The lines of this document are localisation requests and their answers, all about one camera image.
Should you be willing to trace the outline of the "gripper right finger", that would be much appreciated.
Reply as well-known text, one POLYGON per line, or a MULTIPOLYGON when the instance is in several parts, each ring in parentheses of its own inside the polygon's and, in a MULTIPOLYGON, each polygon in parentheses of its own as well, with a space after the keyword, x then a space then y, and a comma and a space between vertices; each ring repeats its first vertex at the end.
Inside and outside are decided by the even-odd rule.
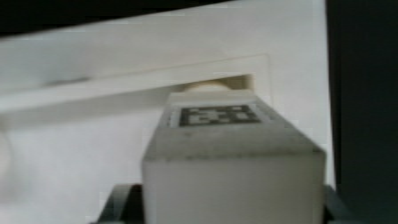
POLYGON ((325 186, 323 224, 355 224, 355 218, 330 186, 325 186))

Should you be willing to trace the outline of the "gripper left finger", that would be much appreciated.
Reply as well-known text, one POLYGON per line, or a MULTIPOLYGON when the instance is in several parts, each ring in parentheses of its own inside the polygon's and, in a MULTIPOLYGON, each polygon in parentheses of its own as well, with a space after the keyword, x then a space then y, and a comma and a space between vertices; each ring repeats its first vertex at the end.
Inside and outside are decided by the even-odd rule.
POLYGON ((140 184, 113 186, 97 220, 88 224, 145 224, 140 184))

